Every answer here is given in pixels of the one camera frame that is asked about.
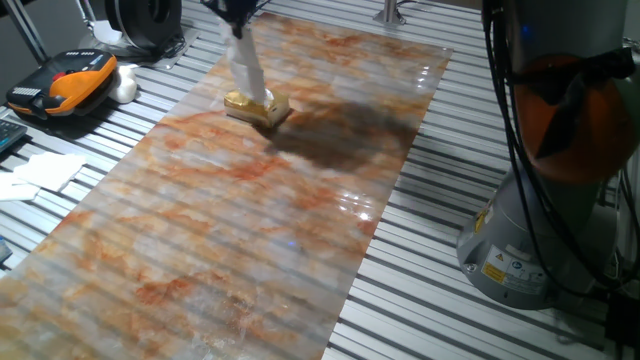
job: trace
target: black cable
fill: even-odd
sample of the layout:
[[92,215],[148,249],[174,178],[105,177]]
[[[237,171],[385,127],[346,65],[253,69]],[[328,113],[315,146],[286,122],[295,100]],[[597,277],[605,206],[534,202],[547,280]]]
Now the black cable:
[[[582,253],[582,250],[579,244],[576,242],[575,238],[573,237],[573,234],[571,233],[570,229],[564,222],[564,219],[554,209],[553,204],[549,200],[546,192],[542,188],[541,184],[538,182],[535,172],[533,171],[533,167],[529,162],[526,152],[523,149],[524,145],[523,145],[522,137],[520,134],[520,128],[519,128],[518,119],[517,119],[517,111],[515,109],[515,96],[514,96],[513,84],[509,84],[509,89],[510,89],[512,107],[513,107],[513,113],[514,113],[514,122],[516,123],[516,134],[514,134],[513,128],[511,126],[509,113],[508,113],[509,107],[506,100],[506,90],[505,90],[505,84],[504,84],[504,79],[505,78],[509,79],[511,77],[510,76],[511,74],[508,73],[508,71],[511,69],[511,66],[510,64],[508,64],[510,58],[508,56],[506,35],[504,34],[504,19],[500,18],[501,16],[504,16],[504,15],[502,14],[501,11],[498,11],[494,14],[493,13],[494,8],[492,8],[491,5],[487,3],[489,2],[488,1],[485,2],[486,7],[484,9],[484,16],[485,16],[484,29],[485,29],[485,41],[486,41],[487,50],[488,50],[487,52],[489,57],[489,63],[490,63],[491,72],[492,72],[492,79],[494,82],[494,88],[496,89],[498,105],[500,106],[500,110],[505,122],[505,133],[507,135],[507,143],[508,143],[509,152],[510,152],[511,165],[514,169],[514,175],[516,177],[516,181],[518,184],[518,191],[523,204],[523,211],[525,214],[528,231],[531,235],[532,243],[534,245],[534,250],[536,252],[536,255],[540,260],[540,265],[543,268],[543,271],[545,272],[545,274],[550,278],[550,280],[556,286],[558,286],[559,289],[566,291],[575,296],[580,296],[580,297],[592,296],[591,293],[580,293],[572,289],[569,289],[563,284],[561,284],[553,276],[551,271],[546,266],[544,260],[542,259],[542,253],[540,251],[540,247],[539,247],[535,232],[533,230],[533,223],[531,221],[531,216],[529,213],[529,208],[528,208],[526,196],[524,193],[522,179],[520,176],[520,172],[518,171],[518,164],[515,157],[516,154],[521,160],[522,168],[524,169],[527,177],[530,180],[530,183],[532,185],[532,188],[534,189],[536,197],[538,198],[538,201],[542,206],[545,217],[547,218],[549,223],[552,225],[554,230],[556,230],[556,232],[560,236],[560,239],[563,241],[563,243],[565,243],[565,245],[569,248],[569,250],[573,253],[573,255],[576,256],[576,258],[580,261],[580,263],[589,271],[591,276],[593,276],[601,284],[605,285],[607,290],[609,291],[617,290],[625,282],[628,282],[630,279],[635,277],[638,267],[640,267],[640,261],[634,262],[632,271],[627,277],[625,277],[625,279],[617,282],[612,281],[610,278],[606,277],[606,275],[604,275],[601,272],[601,270],[598,269],[597,266],[594,266],[593,264],[591,264],[591,262],[586,258],[586,256]],[[494,56],[494,46],[491,42],[491,25],[492,24],[494,26],[494,29],[493,29],[494,42],[496,43],[495,56]],[[624,189],[624,190],[625,192],[627,192],[627,196],[625,196],[625,201],[627,201],[628,205],[633,204],[633,200],[630,195],[631,192],[627,191],[628,189]],[[637,226],[637,234],[640,234],[640,225],[637,222],[637,216],[635,215],[635,208],[633,209],[632,217],[634,220],[634,227]],[[640,236],[637,236],[636,240],[638,241],[638,244],[640,247]],[[640,260],[640,256],[638,255],[640,254],[637,254],[636,259]]]
[[161,58],[162,59],[171,59],[176,57],[187,45],[187,40],[185,40],[184,35],[176,35],[172,39],[171,42],[165,47]]
[[270,2],[271,0],[265,0],[262,2],[262,4],[259,4],[258,6],[256,6],[255,10],[253,10],[253,12],[251,12],[251,14],[249,15],[249,19],[251,19],[258,11],[262,10],[262,8],[265,7],[265,5],[267,5]]
[[633,265],[629,270],[627,276],[621,279],[621,284],[624,285],[629,281],[636,278],[638,274],[638,270],[640,269],[640,224],[638,223],[638,214],[636,212],[636,204],[634,202],[632,192],[631,192],[631,182],[629,181],[629,174],[627,173],[627,169],[622,169],[622,196],[624,197],[625,203],[627,203],[627,207],[629,208],[629,212],[631,213],[631,225],[633,226],[633,230],[635,232],[636,237],[636,258],[634,259]]

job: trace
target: marble surface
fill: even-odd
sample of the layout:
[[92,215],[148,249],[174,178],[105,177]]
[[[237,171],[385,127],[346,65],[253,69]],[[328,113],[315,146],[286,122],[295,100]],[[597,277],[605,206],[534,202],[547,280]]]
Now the marble surface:
[[0,359],[321,357],[451,50],[253,29],[287,121],[226,117],[216,64],[0,280]]

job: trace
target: slotted aluminum table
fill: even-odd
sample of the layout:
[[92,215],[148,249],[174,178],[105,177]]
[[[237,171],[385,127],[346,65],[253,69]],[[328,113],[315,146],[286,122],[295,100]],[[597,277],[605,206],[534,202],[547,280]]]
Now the slotted aluminum table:
[[[171,70],[137,68],[140,97],[108,101],[79,123],[76,138],[30,127],[30,139],[4,156],[10,171],[52,151],[85,155],[88,164],[59,193],[0,202],[0,235],[17,266],[223,55],[216,18],[184,0],[183,25],[201,33]],[[359,275],[325,351],[327,359],[602,359],[606,306],[575,314],[521,311],[497,304],[460,272],[455,239],[492,197],[509,168],[502,119],[486,59],[480,12],[424,2],[402,8],[407,24],[372,20],[382,0],[273,0],[275,14],[453,48],[420,133],[389,199]],[[0,107],[0,118],[19,121]],[[99,124],[95,129],[91,124]],[[607,196],[609,203],[613,195]]]

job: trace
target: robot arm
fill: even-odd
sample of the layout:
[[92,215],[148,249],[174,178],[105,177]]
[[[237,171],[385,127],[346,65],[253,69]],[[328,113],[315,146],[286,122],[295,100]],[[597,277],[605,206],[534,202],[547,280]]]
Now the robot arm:
[[[626,274],[614,279],[605,272],[615,253],[617,214],[595,206],[603,181],[626,166],[640,143],[640,82],[631,51],[621,48],[627,2],[483,4],[512,170],[458,238],[458,259],[469,280],[498,302],[575,308],[594,295],[594,283],[616,291],[640,269],[636,252]],[[638,234],[624,171],[621,183]],[[529,287],[520,288],[521,281]]]
[[222,35],[227,43],[227,58],[236,90],[225,95],[225,111],[259,127],[279,124],[289,114],[289,98],[265,88],[264,72],[247,26],[256,11],[257,0],[201,2],[226,22],[222,25]]
[[233,31],[233,35],[242,39],[242,28],[249,17],[255,12],[257,0],[200,0],[222,20],[226,21]]

